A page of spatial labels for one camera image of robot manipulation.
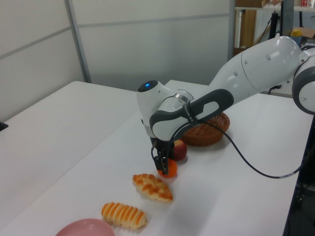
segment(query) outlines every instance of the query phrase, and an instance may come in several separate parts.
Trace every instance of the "orange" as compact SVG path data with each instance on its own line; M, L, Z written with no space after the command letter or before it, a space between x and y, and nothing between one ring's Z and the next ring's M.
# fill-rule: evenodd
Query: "orange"
M164 175L162 171L157 171L164 178L172 178L177 173L177 164L176 161L168 159L168 175Z

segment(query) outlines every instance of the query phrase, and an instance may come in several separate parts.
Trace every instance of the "shelf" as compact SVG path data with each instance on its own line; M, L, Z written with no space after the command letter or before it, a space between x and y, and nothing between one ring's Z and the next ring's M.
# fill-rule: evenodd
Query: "shelf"
M242 7L242 6L237 6L235 9L244 9L244 10L281 10L281 4L277 5L271 5L267 4L263 8L259 7ZM310 7L304 7L304 6L294 6L294 11L305 11L305 12L314 12L315 13L315 7L310 8Z

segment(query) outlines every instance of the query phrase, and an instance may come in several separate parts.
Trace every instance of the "red apple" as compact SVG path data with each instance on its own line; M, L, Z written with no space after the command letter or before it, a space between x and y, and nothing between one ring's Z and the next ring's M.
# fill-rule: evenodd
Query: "red apple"
M174 142L175 146L173 149L173 158L175 161L182 160L187 155L187 146L182 140L176 140Z

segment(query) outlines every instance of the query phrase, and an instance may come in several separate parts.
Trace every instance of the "bread roll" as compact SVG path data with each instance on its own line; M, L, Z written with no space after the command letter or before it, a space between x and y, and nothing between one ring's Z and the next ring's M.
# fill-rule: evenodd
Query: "bread roll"
M101 212L105 221L117 226L138 229L148 223L147 215L136 207L121 203L106 203Z
M172 202L173 195L167 184L154 175L141 174L132 178L138 191L153 200Z

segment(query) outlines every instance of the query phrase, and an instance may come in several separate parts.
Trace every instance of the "white wall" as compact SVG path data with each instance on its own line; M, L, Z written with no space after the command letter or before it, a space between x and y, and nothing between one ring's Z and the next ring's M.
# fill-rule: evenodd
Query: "white wall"
M209 84L227 62L230 0L73 0L92 83Z
M302 23L305 28L315 29L315 10L314 12L302 12ZM300 27L300 15L297 11L293 14L293 26Z
M0 121L83 81L64 0L0 0Z

